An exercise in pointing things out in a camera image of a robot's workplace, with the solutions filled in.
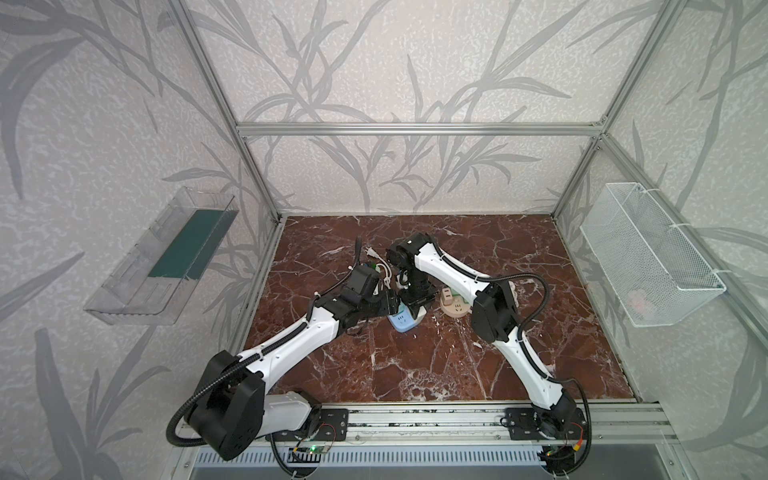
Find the pink cube adapter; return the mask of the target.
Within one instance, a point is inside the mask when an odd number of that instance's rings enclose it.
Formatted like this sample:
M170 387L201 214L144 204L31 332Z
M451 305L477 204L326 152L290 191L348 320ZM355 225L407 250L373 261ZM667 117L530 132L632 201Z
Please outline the pink cube adapter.
M441 290L441 303L445 305L451 305L454 302L454 296L452 289L449 287L444 287Z

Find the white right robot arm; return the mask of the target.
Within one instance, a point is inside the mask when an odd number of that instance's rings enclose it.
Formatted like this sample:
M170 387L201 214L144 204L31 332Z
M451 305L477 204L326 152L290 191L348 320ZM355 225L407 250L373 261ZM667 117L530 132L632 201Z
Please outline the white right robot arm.
M432 278L457 292L470 304L470 324L475 334L494 345L521 380L536 414L537 430L546 438L567 432L577 404L563 383L545 370L524 333L551 295L542 277L532 273L496 277L481 273L442 250L437 240L425 233L398 241L386 255L388 263L397 269L398 297L412 317L425 314L439 296L439 290L430 282ZM540 282L544 289L542 303L526 317L520 312L510 284L524 278Z

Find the blue square power strip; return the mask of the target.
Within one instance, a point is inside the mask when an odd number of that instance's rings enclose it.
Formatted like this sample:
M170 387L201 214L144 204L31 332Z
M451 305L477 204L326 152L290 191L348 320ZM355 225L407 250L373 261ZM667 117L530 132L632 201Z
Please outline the blue square power strip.
M423 306L418 309L416 314L412 314L404 303L400 303L398 311L393 315L388 315L387 318L397 332L405 333L418 326L426 314L427 310Z

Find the pink round power strip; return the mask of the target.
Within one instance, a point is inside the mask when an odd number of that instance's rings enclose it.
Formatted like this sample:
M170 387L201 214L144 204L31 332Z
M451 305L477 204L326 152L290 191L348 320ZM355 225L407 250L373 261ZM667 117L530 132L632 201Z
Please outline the pink round power strip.
M471 306L461 297L440 298L440 310L447 316L457 319L471 312Z

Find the aluminium front rail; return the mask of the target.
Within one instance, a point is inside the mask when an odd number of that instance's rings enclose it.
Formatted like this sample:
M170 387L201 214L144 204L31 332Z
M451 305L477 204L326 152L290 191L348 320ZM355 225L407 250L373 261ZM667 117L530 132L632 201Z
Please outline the aluminium front rail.
M336 446L545 445L592 442L677 444L678 436L658 403L591 400L591 425L574 417L565 434L535 430L533 412L522 401L326 404L313 440Z

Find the clear plastic wall tray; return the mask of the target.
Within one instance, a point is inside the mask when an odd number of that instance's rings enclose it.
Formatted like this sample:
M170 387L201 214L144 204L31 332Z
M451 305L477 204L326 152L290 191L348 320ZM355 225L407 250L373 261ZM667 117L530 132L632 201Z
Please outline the clear plastic wall tray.
M112 326L175 324L238 213L233 194L180 188L84 311Z

